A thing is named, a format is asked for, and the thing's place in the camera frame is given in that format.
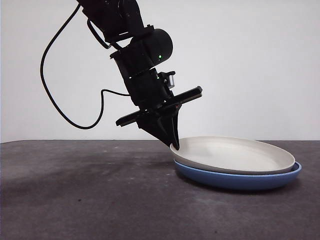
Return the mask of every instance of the stacked plates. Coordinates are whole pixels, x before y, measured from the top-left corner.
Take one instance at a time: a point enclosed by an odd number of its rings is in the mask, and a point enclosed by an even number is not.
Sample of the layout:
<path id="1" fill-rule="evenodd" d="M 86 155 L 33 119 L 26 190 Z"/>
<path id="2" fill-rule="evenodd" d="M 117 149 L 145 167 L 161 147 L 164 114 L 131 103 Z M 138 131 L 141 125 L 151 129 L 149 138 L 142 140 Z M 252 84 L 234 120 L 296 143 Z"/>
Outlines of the stacked plates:
<path id="1" fill-rule="evenodd" d="M 188 137 L 170 146 L 177 170 L 202 184 L 234 190 L 282 187 L 302 166 L 289 152 L 259 141 L 221 136 Z"/>

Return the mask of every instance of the white wall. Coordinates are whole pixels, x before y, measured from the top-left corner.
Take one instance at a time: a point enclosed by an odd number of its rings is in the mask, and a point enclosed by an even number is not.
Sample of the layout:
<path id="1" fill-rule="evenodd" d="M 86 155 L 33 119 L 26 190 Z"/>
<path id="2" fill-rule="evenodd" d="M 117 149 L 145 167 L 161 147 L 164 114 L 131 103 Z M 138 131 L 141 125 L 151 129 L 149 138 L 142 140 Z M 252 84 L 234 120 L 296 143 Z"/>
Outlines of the white wall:
<path id="1" fill-rule="evenodd" d="M 175 94 L 202 86 L 184 104 L 179 134 L 258 140 L 320 140 L 319 0 L 139 0 L 145 25 L 166 30 L 174 44 L 158 72 L 176 71 Z M 75 0 L 1 1 L 1 141 L 154 139 L 115 121 L 136 107 L 105 95 L 98 126 L 80 130 L 54 109 L 39 65 Z M 75 122 L 90 125 L 102 88 L 126 92 L 116 63 L 89 32 L 80 11 L 52 46 L 48 87 Z"/>

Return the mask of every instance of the robotic arm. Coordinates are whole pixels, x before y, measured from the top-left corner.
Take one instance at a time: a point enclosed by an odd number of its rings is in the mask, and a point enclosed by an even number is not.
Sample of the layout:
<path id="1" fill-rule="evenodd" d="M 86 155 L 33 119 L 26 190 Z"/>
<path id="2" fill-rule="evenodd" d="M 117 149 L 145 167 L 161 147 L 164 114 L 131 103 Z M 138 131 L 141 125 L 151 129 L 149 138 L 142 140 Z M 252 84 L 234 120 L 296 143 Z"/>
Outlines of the robotic arm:
<path id="1" fill-rule="evenodd" d="M 115 60 L 126 89 L 139 111 L 121 117 L 117 126 L 136 122 L 167 146 L 179 149 L 178 112 L 182 104 L 202 96 L 200 86 L 174 95 L 174 71 L 157 72 L 156 65 L 167 60 L 173 43 L 162 29 L 152 25 L 144 27 L 135 0 L 77 0 L 88 17 L 88 27 L 106 48 L 117 51 L 110 57 Z M 92 23 L 102 31 L 104 41 L 95 32 Z M 121 47 L 118 41 L 132 38 Z"/>

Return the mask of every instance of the electrical cable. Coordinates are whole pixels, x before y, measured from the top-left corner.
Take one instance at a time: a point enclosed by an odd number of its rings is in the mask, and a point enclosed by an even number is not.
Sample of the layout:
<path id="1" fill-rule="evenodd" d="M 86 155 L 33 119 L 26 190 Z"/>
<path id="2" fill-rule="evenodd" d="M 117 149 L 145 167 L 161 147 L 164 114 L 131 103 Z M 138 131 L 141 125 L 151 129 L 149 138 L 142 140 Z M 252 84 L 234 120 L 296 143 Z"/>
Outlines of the electrical cable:
<path id="1" fill-rule="evenodd" d="M 102 89 L 101 90 L 101 110 L 100 110 L 100 114 L 97 118 L 97 120 L 90 126 L 80 126 L 76 123 L 74 123 L 73 121 L 71 121 L 62 111 L 61 109 L 58 107 L 58 105 L 56 104 L 54 98 L 52 97 L 48 87 L 47 87 L 47 84 L 46 84 L 46 81 L 45 81 L 45 77 L 44 77 L 44 63 L 45 63 L 45 59 L 46 59 L 46 56 L 47 56 L 47 53 L 50 49 L 50 47 L 52 46 L 52 44 L 54 43 L 54 41 L 57 39 L 57 37 L 60 35 L 60 33 L 63 31 L 63 29 L 67 26 L 67 24 L 71 21 L 71 19 L 76 15 L 76 13 L 78 12 L 79 8 L 81 7 L 80 4 L 77 5 L 77 7 L 75 8 L 75 10 L 73 11 L 73 13 L 70 15 L 70 17 L 65 21 L 65 23 L 61 26 L 61 28 L 58 30 L 58 32 L 53 36 L 53 38 L 51 39 L 51 41 L 49 42 L 48 46 L 45 48 L 44 50 L 44 53 L 42 55 L 42 59 L 41 59 L 41 64 L 40 64 L 40 76 L 41 76 L 41 81 L 42 81 L 42 84 L 43 84 L 43 87 L 49 97 L 49 99 L 51 100 L 53 106 L 55 107 L 55 109 L 60 113 L 60 115 L 68 122 L 70 123 L 72 126 L 78 128 L 78 129 L 84 129 L 84 130 L 87 130 L 87 129 L 92 129 L 93 127 L 95 127 L 99 121 L 101 120 L 101 117 L 103 115 L 103 112 L 104 112 L 104 92 L 108 92 L 108 93 L 112 93 L 112 94 L 116 94 L 116 95 L 120 95 L 120 96 L 130 96 L 129 94 L 124 94 L 124 93 L 119 93 L 119 92 L 116 92 L 116 91 L 112 91 L 112 90 L 109 90 L 109 89 Z"/>
<path id="2" fill-rule="evenodd" d="M 88 19 L 86 21 L 86 24 L 87 24 L 89 30 L 91 31 L 91 33 L 93 34 L 93 36 L 95 37 L 95 39 L 101 44 L 102 47 L 104 47 L 105 49 L 111 48 L 112 45 L 111 44 L 109 44 L 109 45 L 106 44 L 105 41 L 103 41 L 103 39 L 98 35 L 96 30 L 92 26 L 90 19 Z"/>

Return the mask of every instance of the table surface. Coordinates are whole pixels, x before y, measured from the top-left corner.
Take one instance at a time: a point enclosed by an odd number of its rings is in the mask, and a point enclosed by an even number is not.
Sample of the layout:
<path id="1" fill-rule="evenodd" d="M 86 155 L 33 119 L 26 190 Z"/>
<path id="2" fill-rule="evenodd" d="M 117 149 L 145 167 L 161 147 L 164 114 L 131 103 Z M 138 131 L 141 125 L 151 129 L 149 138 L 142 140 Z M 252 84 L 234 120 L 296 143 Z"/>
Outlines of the table surface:
<path id="1" fill-rule="evenodd" d="M 267 141 L 302 164 L 285 187 L 241 192 L 178 174 L 156 140 L 1 144 L 6 240 L 320 239 L 320 141 Z"/>

